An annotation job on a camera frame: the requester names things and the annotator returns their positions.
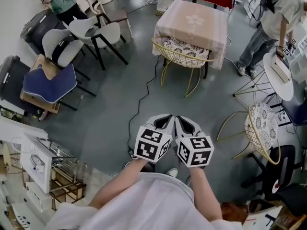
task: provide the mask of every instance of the white shoe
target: white shoe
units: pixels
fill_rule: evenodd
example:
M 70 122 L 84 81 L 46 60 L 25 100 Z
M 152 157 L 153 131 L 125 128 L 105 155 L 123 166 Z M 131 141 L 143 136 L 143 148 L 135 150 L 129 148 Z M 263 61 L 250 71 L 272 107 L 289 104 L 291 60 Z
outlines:
M 244 67 L 239 67 L 238 72 L 241 76 L 245 75 L 245 68 Z
M 168 172 L 166 172 L 167 175 L 170 175 L 171 177 L 176 178 L 178 175 L 178 170 L 176 168 L 170 169 Z
M 257 72 L 255 70 L 250 70 L 249 73 L 252 79 L 255 79 L 257 77 Z

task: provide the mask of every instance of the wire chair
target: wire chair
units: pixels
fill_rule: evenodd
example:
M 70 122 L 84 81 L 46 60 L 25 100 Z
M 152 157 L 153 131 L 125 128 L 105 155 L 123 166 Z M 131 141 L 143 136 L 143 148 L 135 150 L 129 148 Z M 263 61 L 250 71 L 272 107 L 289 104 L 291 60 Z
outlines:
M 163 84 L 164 84 L 167 67 L 171 62 L 174 62 L 178 65 L 183 66 L 183 67 L 192 68 L 188 88 L 187 88 L 186 95 L 185 95 L 185 97 L 188 97 L 196 89 L 196 87 L 198 86 L 198 84 L 201 80 L 201 68 L 202 68 L 202 66 L 206 62 L 214 61 L 215 57 L 214 57 L 214 59 L 208 59 L 208 57 L 207 57 L 207 59 L 204 59 L 204 58 L 197 58 L 197 57 L 189 56 L 189 55 L 180 53 L 178 51 L 174 51 L 170 48 L 167 48 L 167 47 L 165 47 L 165 46 L 163 46 L 163 45 L 161 45 L 157 42 L 158 39 L 161 39 L 163 41 L 163 39 L 168 39 L 168 38 L 170 38 L 170 37 L 168 37 L 168 36 L 157 36 L 157 37 L 152 38 L 152 42 L 155 45 L 155 47 L 157 48 L 157 50 L 159 50 L 161 55 L 163 55 L 167 59 L 167 63 L 165 65 L 165 68 L 163 69 L 163 72 L 162 72 L 162 75 L 161 75 L 161 86 L 163 86 Z M 195 68 L 199 69 L 198 81 L 197 81 L 197 84 L 195 85 L 195 87 L 191 91 L 189 91 L 192 76 L 193 76 L 193 71 L 194 71 Z
M 221 127 L 221 129 L 220 129 L 220 131 L 219 131 L 219 133 L 218 133 L 218 135 L 217 135 L 216 140 L 218 141 L 218 140 L 228 139 L 228 138 L 234 137 L 234 136 L 236 136 L 236 135 L 239 135 L 239 134 L 242 134 L 242 133 L 246 133 L 246 136 L 247 136 L 247 138 L 248 138 L 248 144 L 247 144 L 247 146 L 245 147 L 245 149 L 244 149 L 242 152 L 240 152 L 238 155 L 236 155 L 236 156 L 233 157 L 233 158 L 235 159 L 235 158 L 241 157 L 242 154 L 244 154 L 244 152 L 245 152 L 245 150 L 247 149 L 247 147 L 248 147 L 249 145 L 251 145 L 258 153 L 261 154 L 262 157 L 264 157 L 265 159 L 267 159 L 270 163 L 276 165 L 276 164 L 279 163 L 280 157 L 281 157 L 281 151 L 280 151 L 280 146 L 279 146 L 278 139 L 276 138 L 277 144 L 278 144 L 278 150 L 279 150 L 279 158 L 278 158 L 277 161 L 273 161 L 273 160 L 270 158 L 269 154 L 267 153 L 267 149 L 266 149 L 266 147 L 263 145 L 263 142 L 262 142 L 261 138 L 259 137 L 259 134 L 258 134 L 258 132 L 257 132 L 257 129 L 256 129 L 256 127 L 255 127 L 255 124 L 254 124 L 254 122 L 253 122 L 253 120 L 252 120 L 251 109 L 252 109 L 254 106 L 255 106 L 255 105 L 250 105 L 250 106 L 248 107 L 248 112 L 236 112 L 235 114 L 232 114 L 228 119 L 226 119 L 226 121 L 223 123 L 223 125 L 222 125 L 222 127 Z M 246 121 L 245 121 L 245 123 L 244 123 L 244 129 L 245 129 L 245 130 L 242 131 L 242 132 L 240 132 L 240 133 L 231 135 L 231 136 L 229 136 L 229 137 L 225 137 L 225 138 L 223 138 L 223 139 L 219 139 L 220 134 L 221 134 L 222 129 L 223 129 L 223 127 L 225 126 L 225 124 L 226 124 L 233 116 L 235 116 L 235 115 L 238 114 L 238 113 L 248 113 L 248 116 L 247 116 Z

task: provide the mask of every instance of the gold chair leg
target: gold chair leg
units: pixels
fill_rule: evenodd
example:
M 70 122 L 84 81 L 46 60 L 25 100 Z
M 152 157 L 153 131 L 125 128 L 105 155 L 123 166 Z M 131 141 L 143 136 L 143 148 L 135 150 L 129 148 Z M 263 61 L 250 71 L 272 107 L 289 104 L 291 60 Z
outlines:
M 195 87 L 189 92 L 191 80 L 192 80 L 192 76 L 193 76 L 193 71 L 194 71 L 194 68 L 192 68 L 192 72 L 191 72 L 191 75 L 190 75 L 189 85 L 188 85 L 188 88 L 187 88 L 187 91 L 186 91 L 186 97 L 188 97 L 196 89 L 196 87 L 198 86 L 198 84 L 200 83 L 200 80 L 201 80 L 201 68 L 199 68 L 198 81 L 197 81 Z
M 248 148 L 249 145 L 250 145 L 250 142 L 249 142 L 248 145 L 243 149 L 243 151 L 241 151 L 238 155 L 234 156 L 232 159 L 237 159 L 237 158 L 241 157 L 242 154 L 245 152 L 245 150 Z
M 236 112 L 236 113 L 232 114 L 229 118 L 227 118 L 227 119 L 225 120 L 225 122 L 223 123 L 223 125 L 222 125 L 222 127 L 221 127 L 219 133 L 217 134 L 217 137 L 216 137 L 216 140 L 217 140 L 217 141 L 218 141 L 218 140 L 228 139 L 228 138 L 231 138 L 231 137 L 234 137 L 234 136 L 237 136 L 237 135 L 240 135 L 240 134 L 245 133 L 245 130 L 244 130 L 244 131 L 242 131 L 242 132 L 240 132 L 240 133 L 237 133 L 237 134 L 234 134 L 234 135 L 231 135 L 231 136 L 228 136 L 228 137 L 219 139 L 220 134 L 221 134 L 221 132 L 222 132 L 222 129 L 224 128 L 224 126 L 226 125 L 226 123 L 227 123 L 233 116 L 235 116 L 235 115 L 238 114 L 238 113 L 248 113 L 248 112 L 243 112 L 243 111 L 242 111 L 242 112 Z
M 165 76 L 166 76 L 167 67 L 168 67 L 169 63 L 171 63 L 171 61 L 169 59 L 167 59 L 166 61 L 167 61 L 167 64 L 164 67 L 162 75 L 161 75 L 161 86 L 164 85 L 164 80 L 165 80 Z

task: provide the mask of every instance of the blue chair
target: blue chair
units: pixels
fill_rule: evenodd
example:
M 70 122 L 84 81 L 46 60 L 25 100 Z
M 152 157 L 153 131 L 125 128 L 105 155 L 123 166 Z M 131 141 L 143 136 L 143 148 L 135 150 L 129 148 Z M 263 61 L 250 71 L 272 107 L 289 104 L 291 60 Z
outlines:
M 279 104 L 271 106 L 271 108 L 282 106 L 281 111 L 285 111 L 290 119 L 290 122 L 280 124 L 278 126 L 284 126 L 288 124 L 293 124 L 294 126 L 307 125 L 307 102 L 300 103 L 295 96 L 292 100 L 286 102 L 282 101 Z
M 61 101 L 61 99 L 75 87 L 92 96 L 96 96 L 94 93 L 77 84 L 76 74 L 72 64 L 69 64 L 61 70 L 51 80 L 46 77 L 44 70 L 41 67 L 28 72 L 24 76 L 24 92 L 26 94 L 39 97 L 51 104 L 59 102 L 64 106 L 77 111 L 75 107 Z

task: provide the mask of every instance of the person's hand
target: person's hand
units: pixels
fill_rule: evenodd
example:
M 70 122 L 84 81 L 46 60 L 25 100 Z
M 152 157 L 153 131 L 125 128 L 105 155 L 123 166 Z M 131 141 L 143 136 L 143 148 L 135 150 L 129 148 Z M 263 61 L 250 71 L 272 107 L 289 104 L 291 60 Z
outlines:
M 276 55 L 280 60 L 283 60 L 284 57 L 284 53 L 283 53 L 283 47 L 282 46 L 278 46 L 276 48 Z

